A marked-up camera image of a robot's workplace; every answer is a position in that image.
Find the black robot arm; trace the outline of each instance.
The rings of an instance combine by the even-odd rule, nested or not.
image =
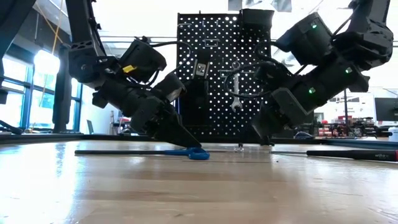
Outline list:
[[[69,74],[96,90],[95,106],[104,108],[110,103],[131,117],[131,128],[138,134],[185,147],[200,146],[170,104],[185,92],[176,74],[169,73],[150,87],[166,67],[164,57],[154,49],[162,44],[150,45],[143,37],[133,41],[121,58],[106,56],[91,2],[66,0],[73,42],[68,53]]]
[[[393,33],[386,26],[389,3],[353,1],[349,5],[353,9],[351,23],[338,35],[313,13],[273,43],[292,52],[301,65],[317,67],[306,75],[286,75],[283,69],[266,69],[277,63],[263,58],[266,65],[260,65],[256,78],[269,94],[252,120],[258,135],[268,136],[286,126],[302,124],[310,112],[346,88],[368,91],[369,77],[361,72],[388,62],[392,55]]]

